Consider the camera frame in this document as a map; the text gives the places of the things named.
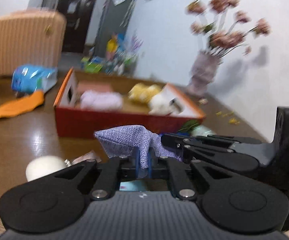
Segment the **yellow plush toy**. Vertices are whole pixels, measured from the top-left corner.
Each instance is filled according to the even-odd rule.
[[[128,98],[134,102],[149,103],[150,100],[161,92],[157,85],[146,86],[142,83],[135,85],[128,93]]]

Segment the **white ball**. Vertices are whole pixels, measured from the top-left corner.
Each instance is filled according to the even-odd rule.
[[[43,156],[31,161],[25,171],[27,181],[41,178],[66,168],[64,160],[58,156]]]

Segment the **orange cloth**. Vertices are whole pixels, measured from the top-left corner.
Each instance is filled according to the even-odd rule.
[[[31,112],[37,106],[42,105],[44,102],[43,91],[38,90],[30,96],[25,96],[20,99],[16,99],[0,106],[0,118],[2,117],[15,117],[20,114]]]

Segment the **refrigerator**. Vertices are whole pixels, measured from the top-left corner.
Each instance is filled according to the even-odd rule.
[[[105,57],[107,42],[111,39],[112,33],[125,34],[128,27],[128,20],[131,17],[132,4],[134,0],[125,0],[122,3],[115,5],[114,0],[106,0],[97,36],[94,43],[94,55],[98,57]]]

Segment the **dark wooden door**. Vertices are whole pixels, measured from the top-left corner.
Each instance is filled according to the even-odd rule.
[[[67,19],[62,51],[82,53],[96,0],[59,0],[57,10]]]

